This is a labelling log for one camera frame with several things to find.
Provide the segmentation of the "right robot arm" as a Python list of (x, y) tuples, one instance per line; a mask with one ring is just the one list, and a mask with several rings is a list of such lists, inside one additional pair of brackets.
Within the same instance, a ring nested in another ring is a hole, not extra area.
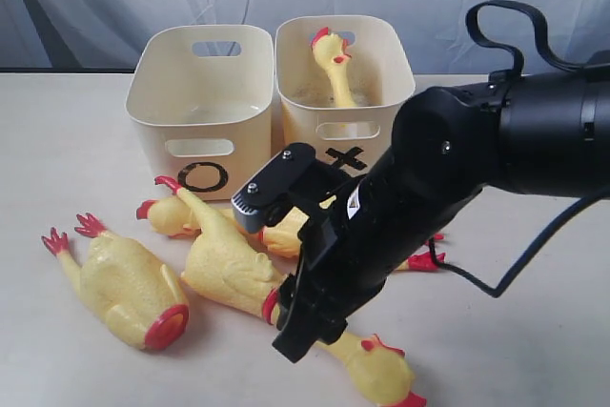
[(280, 289), (274, 347), (290, 361), (331, 344), (387, 276), (483, 189), (569, 197), (498, 284), (502, 295), (570, 219), (609, 195), (609, 85), (583, 76), (432, 87), (399, 110), (366, 174), (321, 176), (294, 160), (281, 197), (308, 215), (298, 267)]

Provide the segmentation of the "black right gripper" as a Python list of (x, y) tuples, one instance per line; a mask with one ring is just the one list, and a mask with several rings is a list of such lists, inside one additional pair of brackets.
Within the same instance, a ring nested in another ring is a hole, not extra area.
[(384, 178), (352, 179), (300, 230), (298, 267), (280, 289), (273, 348), (298, 363), (317, 341), (333, 343), (349, 317), (429, 237), (429, 205)]

